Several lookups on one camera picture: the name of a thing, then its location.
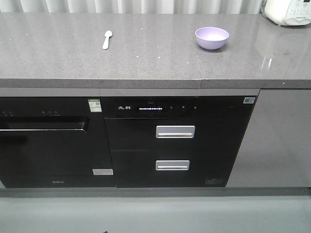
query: sticker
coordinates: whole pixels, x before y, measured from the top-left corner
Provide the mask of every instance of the sticker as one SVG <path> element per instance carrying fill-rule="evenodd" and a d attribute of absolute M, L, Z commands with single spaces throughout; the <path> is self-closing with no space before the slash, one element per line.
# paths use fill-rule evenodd
<path fill-rule="evenodd" d="M 254 103 L 256 97 L 245 97 L 243 103 Z"/>
<path fill-rule="evenodd" d="M 223 179 L 217 178 L 217 179 L 206 179 L 205 184 L 222 184 Z"/>
<path fill-rule="evenodd" d="M 95 100 L 88 100 L 89 109 L 91 113 L 101 113 L 102 112 L 102 106 L 101 106 L 101 100 L 95 99 Z"/>
<path fill-rule="evenodd" d="M 113 176 L 113 169 L 93 169 L 94 176 Z"/>

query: digital display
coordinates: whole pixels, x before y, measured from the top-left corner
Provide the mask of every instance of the digital display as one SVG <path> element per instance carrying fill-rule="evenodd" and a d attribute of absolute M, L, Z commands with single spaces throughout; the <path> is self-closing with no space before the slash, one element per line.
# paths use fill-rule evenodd
<path fill-rule="evenodd" d="M 137 108 L 139 112 L 163 112 L 164 109 L 163 106 L 139 106 Z"/>

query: silver drawer handle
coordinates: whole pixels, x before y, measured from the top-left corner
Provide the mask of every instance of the silver drawer handle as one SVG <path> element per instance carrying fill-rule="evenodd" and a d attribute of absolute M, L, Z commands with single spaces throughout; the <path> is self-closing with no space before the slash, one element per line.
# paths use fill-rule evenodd
<path fill-rule="evenodd" d="M 157 166 L 157 170 L 188 170 L 187 166 Z"/>
<path fill-rule="evenodd" d="M 188 171 L 189 160 L 157 160 L 155 169 L 157 171 Z"/>
<path fill-rule="evenodd" d="M 193 138 L 192 133 L 158 133 L 158 138 L 164 138 L 164 137 L 175 137 L 175 138 Z"/>
<path fill-rule="evenodd" d="M 157 125 L 156 138 L 194 138 L 194 125 Z"/>

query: drawer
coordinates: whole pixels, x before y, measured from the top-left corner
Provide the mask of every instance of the drawer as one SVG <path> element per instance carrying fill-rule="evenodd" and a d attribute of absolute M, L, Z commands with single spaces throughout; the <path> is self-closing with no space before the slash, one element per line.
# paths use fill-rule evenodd
<path fill-rule="evenodd" d="M 106 119 L 109 146 L 114 150 L 239 149 L 247 118 Z"/>
<path fill-rule="evenodd" d="M 112 161 L 117 187 L 224 187 L 235 156 L 220 151 L 113 151 Z"/>

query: dishwasher handle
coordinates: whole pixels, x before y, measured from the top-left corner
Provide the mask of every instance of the dishwasher handle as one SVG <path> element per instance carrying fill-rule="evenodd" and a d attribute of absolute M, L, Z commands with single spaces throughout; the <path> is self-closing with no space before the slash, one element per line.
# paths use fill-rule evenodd
<path fill-rule="evenodd" d="M 194 125 L 158 125 L 156 138 L 194 138 Z"/>
<path fill-rule="evenodd" d="M 86 116 L 5 116 L 0 118 L 0 132 L 29 131 L 83 131 L 89 119 Z"/>

